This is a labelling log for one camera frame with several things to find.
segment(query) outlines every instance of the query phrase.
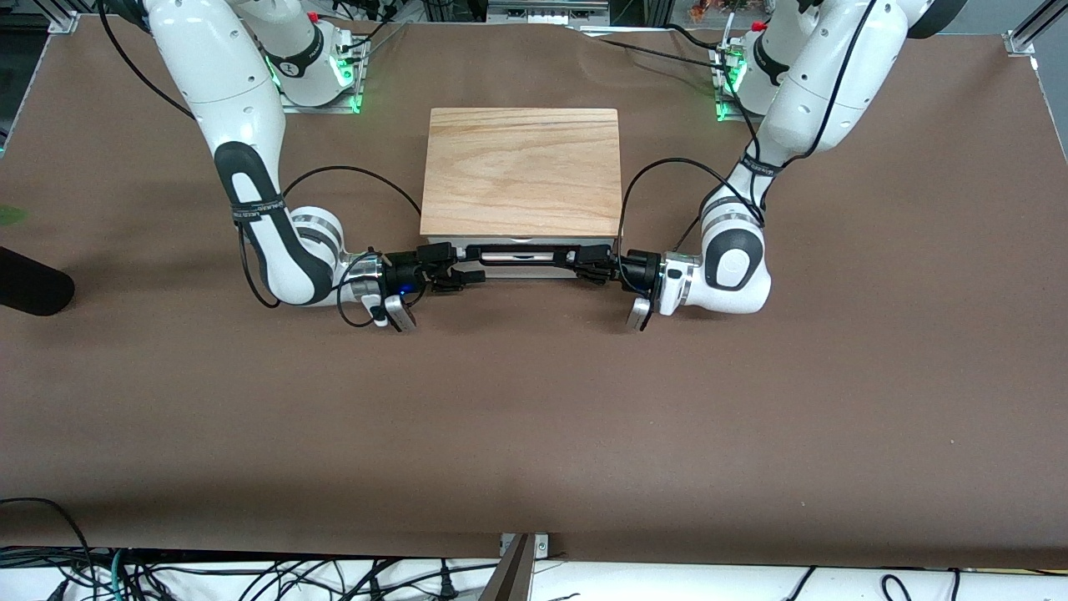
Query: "wooden box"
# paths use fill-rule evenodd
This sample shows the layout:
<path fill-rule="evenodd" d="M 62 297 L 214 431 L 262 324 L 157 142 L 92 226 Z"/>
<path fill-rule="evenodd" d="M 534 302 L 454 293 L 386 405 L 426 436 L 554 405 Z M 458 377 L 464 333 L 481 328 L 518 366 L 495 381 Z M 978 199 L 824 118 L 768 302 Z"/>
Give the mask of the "wooden box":
<path fill-rule="evenodd" d="M 621 188 L 615 109 L 436 108 L 420 231 L 456 246 L 611 243 Z M 522 256 L 487 274 L 569 274 Z"/>

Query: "metal rod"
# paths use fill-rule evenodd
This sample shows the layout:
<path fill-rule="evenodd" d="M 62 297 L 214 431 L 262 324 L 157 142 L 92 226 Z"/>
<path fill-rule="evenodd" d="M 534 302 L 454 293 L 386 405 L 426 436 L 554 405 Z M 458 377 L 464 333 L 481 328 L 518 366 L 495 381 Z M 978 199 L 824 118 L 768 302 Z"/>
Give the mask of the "metal rod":
<path fill-rule="evenodd" d="M 1012 30 L 1011 42 L 1016 48 L 1026 48 L 1038 36 L 1045 33 L 1051 25 L 1068 12 L 1068 0 L 1046 0 L 1034 13 L 1023 19 Z"/>
<path fill-rule="evenodd" d="M 41 9 L 41 12 L 44 13 L 46 17 L 48 17 L 48 20 L 57 25 L 60 23 L 60 19 L 56 18 L 56 15 L 53 15 L 51 11 L 49 11 L 44 4 L 42 4 L 37 0 L 33 0 L 33 3 L 36 4 L 38 9 Z"/>
<path fill-rule="evenodd" d="M 478 601 L 527 601 L 534 575 L 534 535 L 515 535 Z"/>
<path fill-rule="evenodd" d="M 70 10 L 73 10 L 76 13 L 89 12 L 89 9 L 85 7 L 85 4 L 83 4 L 81 0 L 66 0 L 66 3 L 68 6 L 70 6 Z"/>
<path fill-rule="evenodd" d="M 70 26 L 70 20 L 73 19 L 70 13 L 67 12 L 67 9 L 64 9 L 63 4 L 60 4 L 57 0 L 51 0 L 51 2 L 52 5 L 59 10 L 60 14 L 63 15 L 63 20 L 57 21 L 57 25 L 59 25 L 63 29 L 66 29 L 67 27 Z"/>

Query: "metal bracket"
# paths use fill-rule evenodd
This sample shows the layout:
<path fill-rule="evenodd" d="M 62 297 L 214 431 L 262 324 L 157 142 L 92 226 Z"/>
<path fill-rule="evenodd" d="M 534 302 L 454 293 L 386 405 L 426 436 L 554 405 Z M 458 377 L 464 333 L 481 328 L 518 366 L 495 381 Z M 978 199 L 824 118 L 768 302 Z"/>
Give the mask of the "metal bracket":
<path fill-rule="evenodd" d="M 1035 54 L 1035 45 L 1027 44 L 1026 46 L 1020 48 L 1016 45 L 1016 38 L 1012 36 L 1012 32 L 1002 33 L 1002 38 L 1005 41 L 1005 50 L 1010 57 L 1032 57 Z"/>
<path fill-rule="evenodd" d="M 49 21 L 48 33 L 58 35 L 74 33 L 74 30 L 78 28 L 78 13 L 75 11 L 65 11 L 60 14 L 62 17 L 56 19 L 51 13 L 46 13 Z"/>
<path fill-rule="evenodd" d="M 1012 57 L 1030 57 L 1035 53 L 1035 39 L 1049 31 L 1050 27 L 1068 12 L 1068 0 L 1043 0 L 1034 13 L 1023 19 L 1016 29 L 1002 35 L 1005 49 Z"/>
<path fill-rule="evenodd" d="M 515 540 L 516 535 L 506 533 L 501 535 L 501 557 L 508 551 L 508 545 Z M 547 533 L 534 534 L 534 558 L 545 559 L 549 556 L 549 535 Z"/>

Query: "black cable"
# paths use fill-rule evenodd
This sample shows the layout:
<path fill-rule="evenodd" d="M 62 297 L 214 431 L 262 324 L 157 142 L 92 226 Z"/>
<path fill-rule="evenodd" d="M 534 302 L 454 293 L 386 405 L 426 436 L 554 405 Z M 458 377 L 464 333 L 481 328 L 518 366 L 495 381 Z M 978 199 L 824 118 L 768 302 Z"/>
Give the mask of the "black cable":
<path fill-rule="evenodd" d="M 344 2 L 340 2 L 340 4 L 341 4 L 341 5 L 343 6 L 343 7 L 345 6 L 345 3 L 344 3 Z M 345 12 L 346 12 L 346 13 L 348 13 L 348 17 L 349 17 L 349 18 L 352 18 L 352 13 L 349 13 L 349 12 L 348 12 L 348 9 L 345 9 Z M 373 30 L 371 31 L 371 33 L 368 33 L 368 34 L 367 34 L 367 36 L 366 36 L 366 37 L 364 37 L 363 39 L 360 39 L 360 41 L 359 41 L 359 42 L 357 42 L 356 44 L 351 44 L 351 45 L 349 45 L 349 46 L 342 46 L 342 51 L 343 51 L 343 52 L 347 52 L 347 51 L 349 51 L 349 50 L 352 50 L 352 49 L 356 49 L 356 48 L 359 48 L 360 46 L 363 46 L 364 44 L 366 44 L 366 43 L 371 42 L 371 38 L 372 38 L 372 37 L 374 37 L 376 33 L 378 33 L 379 31 L 381 31 L 381 29 L 382 29 L 383 27 L 386 27 L 386 23 L 388 23 L 388 22 L 390 22 L 390 19 L 382 19 L 382 22 L 378 23 L 378 27 L 376 27 L 375 29 L 373 29 Z"/>
<path fill-rule="evenodd" d="M 646 54 L 653 54 L 653 56 L 656 56 L 656 57 L 662 57 L 662 58 L 665 58 L 665 59 L 671 59 L 673 61 L 679 61 L 679 62 L 684 62 L 684 63 L 696 64 L 696 65 L 705 66 L 705 67 L 708 67 L 708 68 L 714 68 L 714 69 L 720 69 L 721 68 L 720 65 L 712 64 L 712 63 L 710 63 L 708 61 L 698 61 L 696 59 L 690 59 L 690 58 L 687 58 L 687 57 L 679 57 L 678 54 L 669 54 L 668 52 L 661 52 L 660 50 L 653 50 L 650 48 L 643 48 L 641 46 L 634 46 L 632 44 L 624 44 L 623 42 L 616 42 L 614 39 L 604 39 L 603 37 L 598 37 L 597 39 L 600 39 L 601 42 L 603 42 L 606 44 L 611 44 L 612 46 L 618 46 L 621 48 L 627 48 L 628 50 L 634 50 L 634 51 L 638 51 L 638 52 L 645 52 Z"/>
<path fill-rule="evenodd" d="M 701 221 L 700 212 L 697 213 L 696 217 L 693 218 L 692 221 L 690 221 L 690 225 L 686 227 L 686 231 L 682 232 L 682 237 L 678 238 L 678 241 L 675 242 L 675 246 L 671 247 L 672 252 L 678 252 L 678 249 L 682 247 L 682 242 L 686 241 L 686 238 L 690 236 L 690 232 L 693 231 L 693 227 L 697 226 L 698 221 Z"/>
<path fill-rule="evenodd" d="M 70 515 L 67 513 L 67 510 L 63 509 L 62 505 L 49 499 L 43 499 L 40 496 L 14 496 L 9 499 L 0 499 L 0 505 L 7 505 L 10 503 L 36 503 L 40 505 L 46 505 L 50 507 L 53 511 L 59 513 L 60 517 L 63 518 L 63 521 L 66 522 L 68 526 L 70 526 L 72 531 L 74 531 L 74 535 L 78 537 L 78 543 L 81 544 L 81 551 L 85 557 L 85 562 L 89 564 L 89 570 L 91 573 L 95 574 L 95 572 L 93 572 L 94 570 L 93 556 L 89 549 L 89 542 L 85 540 L 85 535 L 81 532 L 81 528 L 78 527 L 78 524 L 77 522 L 74 521 L 74 518 L 72 518 Z M 93 599 L 95 600 L 98 594 L 98 586 L 96 586 L 95 578 L 91 578 L 90 580 L 94 583 Z"/>
<path fill-rule="evenodd" d="M 727 68 L 727 58 L 726 58 L 726 54 L 716 44 L 708 44 L 706 42 L 702 42 L 701 39 L 697 39 L 696 37 L 694 37 L 689 31 L 682 29 L 681 27 L 679 27 L 679 26 L 677 26 L 677 25 L 675 25 L 673 22 L 670 22 L 670 23 L 665 25 L 664 28 L 665 29 L 670 29 L 672 31 L 677 31 L 677 32 L 681 33 L 682 36 L 686 37 L 694 46 L 697 46 L 697 47 L 701 47 L 701 48 L 705 48 L 706 50 L 712 50 L 713 52 L 716 52 L 717 54 L 720 56 L 720 62 L 722 63 L 722 67 L 723 67 L 722 68 L 722 70 L 723 70 L 723 82 L 726 83 L 727 91 L 731 92 L 731 95 L 734 97 L 735 104 L 738 105 L 738 110 L 741 112 L 741 117 L 745 121 L 745 127 L 749 128 L 750 140 L 753 142 L 753 154 L 756 155 L 753 158 L 755 158 L 757 161 L 759 161 L 760 160 L 760 140 L 758 140 L 757 137 L 756 137 L 756 127 L 753 125 L 753 120 L 750 118 L 750 116 L 749 116 L 749 110 L 747 110 L 745 106 L 741 104 L 741 96 L 738 95 L 738 91 L 735 90 L 734 82 L 731 81 L 731 69 Z M 753 197 L 753 196 L 756 195 L 755 185 L 756 185 L 756 174 L 754 173 L 749 178 L 749 197 L 750 197 L 750 200 L 753 201 L 753 204 L 757 204 L 756 199 Z M 764 207 L 763 199 L 761 199 L 761 202 L 759 203 L 759 206 L 761 208 Z M 682 241 L 686 239 L 686 236 L 690 235 L 690 231 L 692 228 L 693 228 L 693 224 L 691 224 L 686 230 L 686 233 L 682 235 L 682 239 L 679 240 L 678 246 L 682 246 Z"/>
<path fill-rule="evenodd" d="M 127 598 L 127 599 L 132 598 L 135 601 L 147 601 L 147 599 L 145 598 L 145 595 L 144 595 L 144 590 L 141 589 L 141 586 L 139 584 L 135 583 L 136 575 L 137 575 L 137 567 L 136 566 L 134 568 L 134 574 L 135 574 L 135 578 L 131 578 L 130 574 L 128 574 L 126 572 L 126 569 L 124 567 L 120 566 L 119 580 L 123 583 L 124 592 L 125 592 L 124 597 Z"/>
<path fill-rule="evenodd" d="M 400 188 L 400 186 L 394 184 L 393 181 L 387 179 L 386 177 L 379 175 L 378 173 L 375 173 L 374 171 L 371 171 L 368 169 L 363 169 L 362 167 L 352 167 L 351 164 L 330 164 L 328 167 L 319 167 L 317 169 L 312 169 L 311 171 L 309 171 L 309 172 L 304 173 L 303 175 L 297 177 L 296 179 L 293 180 L 292 184 L 289 184 L 288 186 L 286 186 L 285 191 L 282 192 L 282 195 L 283 196 L 289 195 L 289 191 L 293 190 L 293 188 L 297 187 L 297 184 L 303 181 L 304 179 L 311 177 L 312 175 L 315 175 L 316 173 L 323 173 L 324 171 L 337 171 L 337 170 L 341 170 L 341 171 L 356 171 L 357 173 L 363 173 L 364 175 L 371 175 L 372 177 L 378 179 L 379 181 L 382 181 L 383 184 L 390 186 L 391 188 L 393 188 L 394 190 L 396 190 L 400 195 L 403 195 L 405 197 L 405 200 L 408 201 L 408 204 L 410 204 L 411 207 L 415 209 L 415 213 L 417 215 L 422 215 L 423 213 L 423 210 L 419 207 L 418 204 L 415 204 L 415 201 L 411 197 L 411 195 L 409 195 L 408 192 L 404 191 Z"/>
<path fill-rule="evenodd" d="M 884 574 L 879 580 L 879 588 L 882 589 L 882 596 L 886 601 L 894 601 L 894 598 L 890 596 L 890 590 L 886 589 L 886 583 L 891 582 L 897 584 L 897 587 L 901 589 L 901 594 L 905 595 L 905 601 L 912 601 L 912 596 L 909 595 L 909 589 L 905 588 L 905 583 L 901 582 L 901 579 L 894 574 Z"/>
<path fill-rule="evenodd" d="M 462 568 L 449 568 L 449 573 L 450 574 L 458 574 L 458 573 L 461 573 L 461 572 L 470 572 L 470 571 L 474 571 L 474 570 L 488 570 L 490 568 L 496 568 L 496 567 L 497 567 L 497 564 L 478 564 L 476 566 L 465 566 Z M 391 585 L 391 586 L 387 586 L 387 587 L 382 588 L 380 592 L 382 595 L 389 595 L 390 592 L 393 592 L 395 590 L 399 590 L 402 588 L 409 587 L 409 586 L 411 586 L 413 584 L 419 584 L 419 583 L 421 583 L 423 581 L 436 579 L 436 578 L 438 578 L 440 575 L 441 575 L 441 572 L 433 572 L 433 573 L 429 573 L 429 574 L 424 574 L 422 576 L 417 576 L 417 578 L 413 578 L 411 580 L 404 581 L 402 583 L 397 583 L 397 584 L 394 584 L 394 585 Z M 366 591 L 361 591 L 361 592 L 357 592 L 356 595 L 365 595 L 365 594 L 366 594 Z"/>
<path fill-rule="evenodd" d="M 278 309 L 278 306 L 282 304 L 281 300 L 276 298 L 273 303 L 268 303 L 267 299 L 260 294 L 260 289 L 256 287 L 255 282 L 252 281 L 252 273 L 249 272 L 249 256 L 245 249 L 245 223 L 235 222 L 234 224 L 237 225 L 237 247 L 241 251 L 241 270 L 245 271 L 245 281 L 249 283 L 249 289 L 252 290 L 252 294 L 256 297 L 256 300 L 258 300 L 261 305 L 267 307 L 268 310 Z"/>
<path fill-rule="evenodd" d="M 331 563 L 336 565 L 336 560 L 328 560 L 327 562 L 327 564 L 331 564 Z M 289 582 L 285 583 L 285 586 L 283 586 L 281 589 L 279 589 L 278 599 L 282 599 L 283 597 L 285 597 L 286 595 L 288 595 L 289 590 L 292 590 L 295 587 L 299 587 L 302 584 L 307 584 L 307 585 L 319 588 L 321 590 L 326 590 L 327 592 L 330 594 L 330 598 L 331 599 L 333 599 L 334 595 L 344 595 L 345 594 L 345 587 L 344 586 L 342 586 L 341 589 L 339 590 L 339 589 L 336 589 L 336 588 L 334 588 L 334 587 L 332 587 L 332 586 L 330 586 L 330 585 L 328 585 L 326 583 L 321 583 L 321 582 L 319 582 L 317 580 L 313 580 L 313 579 L 308 578 L 308 574 L 310 572 L 312 572 L 313 570 L 317 569 L 317 568 L 318 567 L 311 568 L 311 569 L 309 569 L 308 571 L 305 571 L 302 574 L 295 574 L 295 578 L 293 580 L 290 580 Z"/>
<path fill-rule="evenodd" d="M 367 573 L 363 574 L 363 576 L 360 578 L 359 582 L 356 583 L 356 586 L 354 586 L 348 592 L 346 592 L 345 595 L 343 595 L 341 597 L 341 599 L 339 599 L 337 601 L 352 601 L 352 598 L 355 598 L 357 595 L 362 595 L 363 594 L 363 592 L 360 591 L 360 588 L 363 585 L 365 585 L 368 582 L 371 582 L 371 579 L 376 578 L 378 574 L 382 573 L 388 568 L 390 568 L 391 566 L 394 566 L 395 564 L 397 564 L 399 562 L 400 562 L 400 559 L 386 559 L 381 564 L 373 565 L 372 568 L 370 570 L 367 570 Z M 390 592 L 390 590 L 383 589 L 381 592 L 384 595 L 384 594 Z"/>
<path fill-rule="evenodd" d="M 345 574 L 341 570 L 341 565 L 334 562 L 334 570 L 337 572 L 337 582 L 341 583 L 341 589 L 345 590 Z"/>
<path fill-rule="evenodd" d="M 282 565 L 281 562 L 274 562 L 274 564 L 270 568 L 264 570 L 260 575 L 257 575 L 255 578 L 255 580 L 253 580 L 252 582 L 250 582 L 249 585 L 245 587 L 245 590 L 242 590 L 241 595 L 238 596 L 237 601 L 245 601 L 245 596 L 252 591 L 252 588 L 256 585 L 256 583 L 260 582 L 261 579 L 266 578 L 267 574 L 269 574 L 271 571 L 274 571 L 277 573 L 278 572 L 278 568 L 281 565 Z"/>
<path fill-rule="evenodd" d="M 156 84 L 150 81 L 148 78 L 145 77 L 143 73 L 141 73 L 141 69 L 139 69 L 137 65 L 134 64 L 134 61 L 131 61 L 130 58 L 126 54 L 126 50 L 123 50 L 122 45 L 119 44 L 119 39 L 115 38 L 115 34 L 112 33 L 111 31 L 111 26 L 108 25 L 108 14 L 104 11 L 104 0 L 96 0 L 96 12 L 98 15 L 100 15 L 100 25 L 104 26 L 104 32 L 108 35 L 108 39 L 111 41 L 111 45 L 115 47 L 115 51 L 117 51 L 119 56 L 122 57 L 123 62 L 126 63 L 126 66 L 130 67 L 130 70 L 134 72 L 134 75 L 136 75 L 138 79 L 141 80 L 142 83 L 147 85 L 148 89 L 155 92 L 160 98 L 167 100 L 167 102 L 170 104 L 172 107 L 182 111 L 182 113 L 188 116 L 189 118 L 194 118 L 193 113 L 189 112 L 189 109 L 176 102 L 174 98 L 168 96 L 159 88 L 156 88 Z"/>
<path fill-rule="evenodd" d="M 801 591 L 804 589 L 804 585 L 807 584 L 808 579 L 812 578 L 812 573 L 815 571 L 816 571 L 816 566 L 808 566 L 808 569 L 805 570 L 804 575 L 801 576 L 801 580 L 798 581 L 797 586 L 794 587 L 794 592 L 791 592 L 790 596 L 784 599 L 783 601 L 798 601 L 798 597 L 801 596 Z"/>
<path fill-rule="evenodd" d="M 316 586 L 316 587 L 318 587 L 318 588 L 324 588 L 324 589 L 327 589 L 327 590 L 329 590 L 329 591 L 331 591 L 331 592 L 335 592 L 335 594 L 337 594 L 337 595 L 342 595 L 342 594 L 343 594 L 344 591 L 341 591 L 341 590 L 334 590 L 333 588 L 330 588 L 330 587 L 328 587 L 327 585 L 325 585 L 325 584 L 323 584 L 323 583 L 320 583 L 320 582 L 316 582 L 316 581 L 313 581 L 312 579 L 308 578 L 308 576 L 309 576 L 309 574 L 311 574 L 312 572 L 314 572 L 314 571 L 316 571 L 316 570 L 318 570 L 318 569 L 323 568 L 324 566 L 326 566 L 326 565 L 330 564 L 331 562 L 335 562 L 335 560 L 336 560 L 336 559 L 325 559 L 325 560 L 323 560 L 323 562 L 319 562 L 318 564 L 316 564 L 316 565 L 312 566 L 311 568 L 309 568 L 309 569 L 304 570 L 304 572 L 303 572 L 303 573 L 299 573 L 299 574 L 298 574 L 298 573 L 296 572 L 296 569 L 297 569 L 297 568 L 299 568 L 300 566 L 302 566 L 302 565 L 304 565 L 304 564 L 307 564 L 307 563 L 308 563 L 308 562 L 299 562 L 299 563 L 297 563 L 297 564 L 296 564 L 295 566 L 290 567 L 289 569 L 287 569 L 287 570 L 285 570 L 285 571 L 283 571 L 283 572 L 279 573 L 279 574 L 278 574 L 278 575 L 277 575 L 277 576 L 274 578 L 274 580 L 272 580 L 272 581 L 268 582 L 268 583 L 267 583 L 266 585 L 264 585 L 264 587 L 263 587 L 263 588 L 261 588 L 261 589 L 260 589 L 260 591 L 258 591 L 258 592 L 256 592 L 256 594 L 255 594 L 255 595 L 254 595 L 254 596 L 252 597 L 252 599 L 250 599 L 249 601 L 256 601 L 256 599 L 258 599 L 258 598 L 260 598 L 260 596 L 262 596 L 262 595 L 263 595 L 264 592 L 266 592 L 266 590 L 267 590 L 268 588 L 270 588 L 270 586 L 271 586 L 272 584 L 274 584 L 276 582 L 278 583 L 278 587 L 279 587 L 279 588 L 278 588 L 278 597 L 277 597 L 276 599 L 279 599 L 279 600 L 280 600 L 280 599 L 282 599 L 283 597 L 285 597 L 285 595 L 286 595 L 286 594 L 287 594 L 287 592 L 288 592 L 288 591 L 289 591 L 289 590 L 290 590 L 290 589 L 292 589 L 292 588 L 293 588 L 294 586 L 298 586 L 298 585 L 300 585 L 300 584 L 310 584 L 310 585 L 313 585 L 313 586 Z M 283 579 L 285 578 L 285 575 L 286 575 L 286 574 L 292 574 L 292 575 L 294 575 L 294 576 L 295 576 L 295 578 L 294 578 L 294 580 L 292 580 L 292 581 L 289 581 L 289 582 L 287 582 L 287 583 L 283 583 L 283 582 L 282 582 L 282 580 L 283 580 Z"/>
<path fill-rule="evenodd" d="M 63 596 L 66 595 L 66 589 L 68 586 L 70 586 L 70 583 L 68 581 L 64 580 L 60 582 L 60 584 L 52 590 L 52 594 L 49 595 L 48 599 L 46 599 L 45 601 L 63 601 Z"/>
<path fill-rule="evenodd" d="M 864 14 L 861 16 L 861 22 L 857 26 L 857 31 L 853 32 L 852 38 L 849 41 L 849 46 L 846 48 L 846 54 L 842 59 L 842 68 L 838 69 L 838 77 L 834 80 L 834 88 L 831 90 L 831 97 L 827 100 L 827 112 L 823 113 L 823 121 L 819 124 L 819 129 L 816 131 L 816 139 L 812 141 L 812 145 L 804 154 L 795 156 L 783 163 L 783 168 L 789 167 L 795 160 L 802 158 L 808 158 L 816 152 L 819 147 L 819 139 L 823 137 L 823 131 L 827 130 L 827 125 L 831 121 L 831 113 L 834 112 L 834 102 L 838 99 L 838 91 L 842 89 L 842 82 L 846 77 L 846 68 L 849 67 L 849 59 L 853 56 L 853 49 L 857 47 L 857 41 L 860 39 L 861 33 L 864 31 L 864 26 L 867 23 L 868 15 L 871 14 L 871 10 L 880 0 L 870 0 L 868 2 L 867 9 L 864 10 Z"/>
<path fill-rule="evenodd" d="M 694 167 L 696 167 L 698 169 L 702 169 L 703 171 L 705 171 L 706 173 L 708 173 L 711 176 L 716 177 L 717 179 L 719 179 L 720 183 L 723 184 L 724 186 L 726 186 L 727 189 L 731 190 L 732 193 L 734 193 L 736 196 L 738 196 L 739 200 L 743 201 L 742 204 L 745 205 L 745 208 L 750 211 L 750 213 L 753 216 L 753 218 L 756 219 L 757 223 L 759 223 L 760 226 L 764 226 L 764 216 L 760 213 L 759 209 L 755 208 L 751 203 L 744 202 L 744 199 L 743 199 L 742 194 L 738 193 L 738 189 L 735 188 L 734 185 L 732 185 L 729 181 L 727 181 L 726 178 L 723 177 L 723 175 L 720 175 L 714 169 L 712 169 L 711 167 L 705 164 L 704 162 L 698 162 L 698 161 L 693 160 L 691 158 L 685 158 L 685 157 L 680 157 L 680 156 L 674 156 L 674 157 L 671 157 L 671 158 L 661 158 L 660 160 L 653 161 L 653 162 L 646 164 L 645 167 L 643 167 L 641 169 L 641 171 L 639 171 L 634 175 L 634 177 L 630 180 L 630 184 L 627 186 L 627 191 L 624 192 L 624 194 L 623 194 L 623 205 L 619 208 L 619 227 L 616 230 L 616 238 L 615 238 L 615 249 L 614 250 L 615 250 L 616 255 L 618 255 L 623 251 L 623 223 L 624 223 L 624 220 L 626 219 L 626 216 L 627 216 L 627 203 L 630 200 L 630 191 L 633 189 L 634 184 L 638 183 L 639 177 L 641 177 L 642 175 L 644 175 L 645 173 L 647 173 L 653 168 L 659 167 L 660 164 L 666 164 L 669 162 L 682 162 L 682 163 L 686 163 L 686 164 L 692 164 L 692 165 L 694 165 Z M 691 223 L 689 227 L 687 227 L 686 234 L 682 236 L 682 239 L 680 239 L 679 242 L 676 244 L 676 249 L 679 246 L 682 244 L 682 240 L 686 239 L 686 235 L 689 235 L 690 231 L 693 230 L 693 226 L 696 224 L 696 222 L 697 222 L 698 219 L 700 219 L 700 212 L 698 212 L 697 219 L 694 219 L 694 222 Z"/>
<path fill-rule="evenodd" d="M 433 596 L 437 597 L 441 601 L 452 601 L 453 599 L 459 597 L 459 592 L 457 592 L 456 587 L 453 586 L 453 575 L 449 571 L 449 564 L 443 557 L 441 559 L 441 571 L 439 573 L 441 574 L 441 587 L 439 588 L 440 592 Z M 409 586 L 415 590 L 423 590 L 413 584 Z"/>
<path fill-rule="evenodd" d="M 345 14 L 348 15 L 348 20 L 350 20 L 350 21 L 355 21 L 356 20 L 356 17 L 352 16 L 352 13 L 349 12 L 347 4 L 345 4 L 344 2 L 334 2 L 334 9 L 335 10 L 336 10 L 337 6 L 341 6 L 341 9 L 343 11 L 345 11 Z"/>
<path fill-rule="evenodd" d="M 949 591 L 949 601 L 957 601 L 957 592 L 960 591 L 960 570 L 953 568 L 949 570 L 953 572 L 953 589 Z M 894 574 L 883 574 L 879 579 L 879 588 L 882 589 L 882 597 L 885 601 L 895 601 L 893 597 L 890 596 L 890 590 L 886 587 L 886 583 L 893 582 L 901 590 L 901 595 L 905 595 L 905 601 L 912 601 L 912 596 L 909 595 L 909 589 L 905 587 L 905 583 L 901 579 L 895 576 Z"/>
<path fill-rule="evenodd" d="M 420 300 L 423 298 L 423 294 L 426 292 L 426 288 L 427 287 L 428 287 L 428 284 L 426 284 L 424 282 L 423 283 L 423 287 L 419 288 L 419 294 L 415 295 L 415 299 L 412 300 L 411 303 L 405 303 L 405 305 L 407 305 L 409 310 L 412 309 L 412 307 L 414 307 L 415 303 L 419 303 Z"/>
<path fill-rule="evenodd" d="M 180 568 L 178 566 L 142 566 L 151 569 L 152 573 L 157 572 L 178 572 L 183 574 L 194 574 L 200 576 L 254 576 L 263 574 L 263 570 L 198 570 L 195 568 Z"/>

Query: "green led light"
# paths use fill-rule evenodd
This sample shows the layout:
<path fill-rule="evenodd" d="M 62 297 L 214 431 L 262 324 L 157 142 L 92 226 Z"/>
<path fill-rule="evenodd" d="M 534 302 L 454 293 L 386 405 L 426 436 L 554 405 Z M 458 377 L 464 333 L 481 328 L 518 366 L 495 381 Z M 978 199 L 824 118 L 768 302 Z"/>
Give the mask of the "green led light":
<path fill-rule="evenodd" d="M 334 77 L 337 78 L 337 83 L 343 88 L 349 85 L 349 80 L 352 79 L 351 69 L 347 65 L 341 64 L 337 59 L 331 59 L 330 66 L 334 69 Z"/>
<path fill-rule="evenodd" d="M 727 70 L 726 78 L 727 78 L 727 80 L 731 81 L 731 85 L 735 89 L 735 91 L 737 91 L 738 86 L 741 84 L 742 77 L 745 76 L 745 72 L 748 70 L 745 68 L 745 59 L 744 59 L 744 57 L 740 52 L 738 52 L 738 53 L 731 52 L 729 56 L 733 56 L 733 57 L 735 57 L 737 59 L 737 64 L 734 67 L 732 67 L 729 70 Z M 731 101 L 724 99 L 724 97 L 728 96 L 729 91 L 728 91 L 727 86 L 724 85 L 721 89 L 717 89 L 716 90 L 716 94 L 717 94 L 717 98 L 716 98 L 716 120 L 717 121 L 725 121 L 726 117 L 732 112 L 732 110 L 731 110 Z"/>
<path fill-rule="evenodd" d="M 267 63 L 267 70 L 270 72 L 270 80 L 274 82 L 276 88 L 281 90 L 282 82 L 278 80 L 278 74 L 274 73 L 274 65 L 270 64 L 270 61 L 268 59 L 264 59 L 264 62 Z"/>

